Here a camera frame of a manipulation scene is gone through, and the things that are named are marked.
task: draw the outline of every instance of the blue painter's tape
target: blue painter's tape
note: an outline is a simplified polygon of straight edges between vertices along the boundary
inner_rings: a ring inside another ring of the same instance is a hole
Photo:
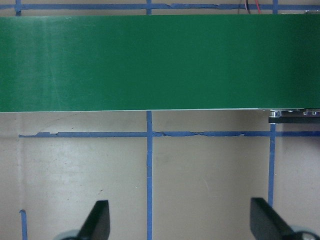
[[[320,137],[320,131],[277,131],[276,137]]]
[[[21,15],[21,10],[22,10],[21,0],[15,0],[14,10],[15,10],[16,16]]]
[[[146,0],[146,4],[147,4],[148,6],[152,5],[152,0]],[[152,8],[147,8],[146,14],[147,14],[147,15],[151,15],[151,14],[152,14]]]
[[[191,136],[206,136],[206,137],[269,137],[269,131],[160,131],[153,132],[154,137],[191,137]]]
[[[27,233],[27,213],[25,210],[20,210],[19,213],[21,214],[21,228],[22,228],[22,240],[28,240],[28,233]]]
[[[275,180],[275,153],[276,153],[276,125],[270,125],[270,153],[269,153],[269,177],[268,177],[268,203],[274,204],[274,180]]]
[[[146,152],[146,239],[152,240],[152,154],[153,154],[153,129],[152,112],[146,112],[147,152]]]
[[[272,14],[278,14],[278,0],[272,1]]]
[[[146,132],[39,132],[36,135],[19,135],[19,138],[141,138]]]
[[[16,12],[21,10],[140,10],[146,9],[218,9],[233,10],[244,9],[243,4],[183,4],[183,3],[130,3],[130,4],[21,4],[21,0],[16,0],[16,4],[0,4],[0,9],[15,8]],[[256,10],[255,4],[249,4],[249,8]],[[278,10],[320,10],[320,5],[294,5],[278,4],[278,0],[273,0],[273,4],[260,4],[262,10],[272,10],[276,13]]]
[[[270,137],[270,131],[154,131],[153,137]],[[19,138],[146,138],[148,132],[39,132]],[[320,137],[320,131],[276,131],[276,137]]]

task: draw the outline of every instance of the beige surface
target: beige surface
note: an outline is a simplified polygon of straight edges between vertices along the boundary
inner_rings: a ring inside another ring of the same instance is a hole
[[[146,236],[146,138],[18,138],[37,131],[145,131],[145,112],[0,113],[0,233],[29,239],[78,230],[110,201],[111,240]]]
[[[250,198],[267,197],[268,164],[268,138],[154,139],[153,239],[253,240]]]
[[[26,135],[39,132],[145,132],[147,127],[145,111],[22,112],[5,115],[20,119],[20,134]]]
[[[24,10],[23,16],[145,15],[146,10]]]
[[[146,236],[146,139],[23,139],[30,239],[80,229],[97,200],[109,200],[110,240]]]
[[[144,4],[144,0],[22,0],[24,4]]]
[[[161,131],[269,131],[270,111],[194,110],[153,111],[153,130]]]
[[[275,209],[289,225],[320,235],[320,138],[277,138],[275,152]]]

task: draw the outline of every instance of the metal bracket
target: metal bracket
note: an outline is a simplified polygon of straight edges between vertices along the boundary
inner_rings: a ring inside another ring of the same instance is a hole
[[[270,124],[320,124],[320,109],[273,109]]]

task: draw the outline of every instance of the green conveyor belt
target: green conveyor belt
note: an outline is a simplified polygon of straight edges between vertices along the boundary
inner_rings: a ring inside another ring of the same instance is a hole
[[[320,108],[319,15],[0,18],[0,112]]]

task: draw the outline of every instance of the red wire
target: red wire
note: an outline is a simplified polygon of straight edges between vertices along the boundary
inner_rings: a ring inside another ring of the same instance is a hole
[[[256,5],[256,8],[258,9],[258,13],[261,14],[261,10],[260,10],[260,7],[259,7],[259,1],[258,0],[255,0],[255,5]]]

